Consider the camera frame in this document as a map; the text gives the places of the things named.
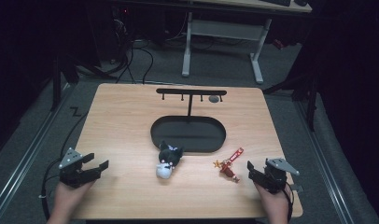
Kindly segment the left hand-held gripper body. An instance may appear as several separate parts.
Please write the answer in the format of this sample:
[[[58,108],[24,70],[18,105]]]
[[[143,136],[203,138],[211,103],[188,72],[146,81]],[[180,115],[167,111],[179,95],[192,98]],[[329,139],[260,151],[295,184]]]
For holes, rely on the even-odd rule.
[[[60,181],[72,188],[79,188],[101,177],[90,170],[83,170],[82,158],[84,156],[71,147],[64,154],[60,164]]]

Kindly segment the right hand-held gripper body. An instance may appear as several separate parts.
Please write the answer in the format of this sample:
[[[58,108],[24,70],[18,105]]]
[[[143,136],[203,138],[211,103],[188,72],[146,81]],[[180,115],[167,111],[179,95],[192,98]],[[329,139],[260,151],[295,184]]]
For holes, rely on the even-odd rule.
[[[264,188],[272,194],[276,194],[285,188],[288,179],[287,173],[300,174],[297,169],[282,158],[267,159],[265,164],[266,186]]]

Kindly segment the red keychain with gold star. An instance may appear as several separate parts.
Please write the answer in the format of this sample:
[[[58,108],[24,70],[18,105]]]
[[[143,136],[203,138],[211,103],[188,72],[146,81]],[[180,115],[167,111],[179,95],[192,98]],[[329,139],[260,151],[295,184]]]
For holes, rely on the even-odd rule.
[[[232,170],[233,162],[243,154],[244,150],[239,147],[228,159],[223,161],[216,160],[213,162],[214,167],[218,168],[219,171],[230,178],[234,183],[238,183],[240,178]]]

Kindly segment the black and white plush keychain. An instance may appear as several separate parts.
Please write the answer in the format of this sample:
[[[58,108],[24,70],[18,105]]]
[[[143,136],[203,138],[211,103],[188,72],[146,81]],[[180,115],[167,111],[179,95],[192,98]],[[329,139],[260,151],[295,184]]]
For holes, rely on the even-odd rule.
[[[165,141],[161,141],[159,149],[159,163],[156,165],[156,176],[168,179],[179,164],[184,153],[184,148],[172,147]]]

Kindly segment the black key rack with tray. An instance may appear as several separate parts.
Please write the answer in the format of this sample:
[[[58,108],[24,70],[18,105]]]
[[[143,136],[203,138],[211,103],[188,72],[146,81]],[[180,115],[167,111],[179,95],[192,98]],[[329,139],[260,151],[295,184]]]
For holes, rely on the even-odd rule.
[[[174,147],[184,147],[187,152],[212,153],[219,150],[226,139],[226,129],[217,119],[205,116],[192,116],[193,97],[199,96],[201,101],[205,96],[216,97],[222,101],[226,91],[165,89],[158,88],[156,93],[164,99],[166,94],[189,97],[188,113],[185,116],[169,115],[154,121],[150,128],[153,144],[158,147],[162,140]]]

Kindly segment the person's left hand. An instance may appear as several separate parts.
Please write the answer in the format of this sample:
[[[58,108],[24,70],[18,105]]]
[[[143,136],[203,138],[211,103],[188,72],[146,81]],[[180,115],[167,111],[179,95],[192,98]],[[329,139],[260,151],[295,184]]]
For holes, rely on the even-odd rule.
[[[90,182],[79,188],[72,188],[59,182],[55,190],[52,214],[60,217],[71,217],[93,184],[94,182]]]

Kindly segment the person's right hand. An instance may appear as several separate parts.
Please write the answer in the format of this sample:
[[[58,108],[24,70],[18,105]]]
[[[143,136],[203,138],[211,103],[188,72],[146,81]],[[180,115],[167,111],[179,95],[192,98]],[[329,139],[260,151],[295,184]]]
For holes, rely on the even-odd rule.
[[[261,204],[267,215],[269,224],[288,224],[288,195],[289,188],[276,194],[270,193],[262,186],[255,184],[259,192]]]

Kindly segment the black metal stand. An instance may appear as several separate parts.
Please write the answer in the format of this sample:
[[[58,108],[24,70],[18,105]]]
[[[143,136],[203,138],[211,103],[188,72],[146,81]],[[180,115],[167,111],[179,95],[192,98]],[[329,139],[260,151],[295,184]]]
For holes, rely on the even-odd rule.
[[[102,72],[100,69],[96,67],[82,62],[76,57],[65,54],[58,55],[56,59],[53,61],[53,75],[52,75],[52,83],[53,83],[53,92],[52,92],[52,107],[51,110],[55,110],[62,100],[62,78],[61,75],[64,76],[65,80],[69,84],[77,85],[79,82],[79,75],[77,71],[77,66],[82,66],[86,70],[94,73],[96,76],[102,78],[114,79],[114,77],[108,75],[106,72]]]
[[[307,100],[307,109],[305,120],[308,128],[313,132],[314,116],[316,111],[316,93],[317,93],[318,75],[301,75],[289,78],[270,88],[263,90],[264,94],[271,94],[279,90],[293,90],[291,98],[293,101]]]

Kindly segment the dark computer tower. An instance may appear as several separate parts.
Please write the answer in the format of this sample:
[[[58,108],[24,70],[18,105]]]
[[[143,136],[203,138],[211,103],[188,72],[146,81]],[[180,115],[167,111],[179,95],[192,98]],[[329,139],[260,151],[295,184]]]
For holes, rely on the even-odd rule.
[[[111,8],[114,34],[118,44],[118,60],[122,62],[126,51],[130,48],[133,38],[133,17],[128,7],[113,6]]]

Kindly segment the light wooden desk top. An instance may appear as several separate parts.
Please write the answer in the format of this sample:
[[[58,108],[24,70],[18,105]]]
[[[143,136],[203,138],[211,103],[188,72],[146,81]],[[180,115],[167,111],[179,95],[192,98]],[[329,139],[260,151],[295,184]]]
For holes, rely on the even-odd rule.
[[[313,10],[309,4],[307,4],[304,7],[301,7],[298,4],[296,4],[294,0],[290,0],[289,7],[280,6],[280,5],[264,2],[261,0],[190,0],[190,1],[226,5],[226,6],[262,8],[262,9],[289,11],[289,12],[310,13]]]

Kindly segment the black keyboard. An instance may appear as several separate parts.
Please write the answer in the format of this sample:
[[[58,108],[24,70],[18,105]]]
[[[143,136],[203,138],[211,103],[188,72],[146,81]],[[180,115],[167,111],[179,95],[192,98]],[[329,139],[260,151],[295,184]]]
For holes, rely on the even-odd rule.
[[[279,5],[279,6],[282,6],[282,7],[289,7],[290,3],[291,3],[290,0],[260,0],[260,1],[267,2],[267,3],[270,3],[270,4]]]

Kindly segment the grey metal floor rail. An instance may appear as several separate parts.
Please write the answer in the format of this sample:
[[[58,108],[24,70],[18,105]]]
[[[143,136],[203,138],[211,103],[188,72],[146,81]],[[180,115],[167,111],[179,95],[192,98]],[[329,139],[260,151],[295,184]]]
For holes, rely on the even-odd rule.
[[[322,151],[321,145],[316,137],[316,134],[310,129],[307,124],[306,111],[302,103],[294,102],[294,106],[302,119],[302,126],[307,132],[311,141],[312,150],[316,156],[316,165],[323,178],[324,184],[336,210],[336,213],[341,221],[341,224],[354,224],[354,219],[345,202],[341,188],[338,186],[334,174],[330,169],[328,161]]]
[[[19,126],[0,152],[0,219],[32,166],[61,104],[70,96],[75,84],[64,84],[62,98],[52,108],[53,88],[48,85],[20,119]]]

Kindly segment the white metal desk frame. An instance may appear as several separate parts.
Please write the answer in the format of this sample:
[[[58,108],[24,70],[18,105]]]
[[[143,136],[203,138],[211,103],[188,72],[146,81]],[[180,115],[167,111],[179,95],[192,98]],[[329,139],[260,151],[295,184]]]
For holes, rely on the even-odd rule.
[[[266,19],[263,25],[250,25],[223,21],[205,21],[192,18],[192,13],[188,15],[186,47],[183,56],[181,75],[190,75],[191,60],[191,38],[194,35],[222,37],[230,39],[248,40],[257,43],[255,50],[249,54],[255,80],[258,84],[264,82],[260,70],[259,56],[264,45],[267,34],[269,33],[272,20]]]

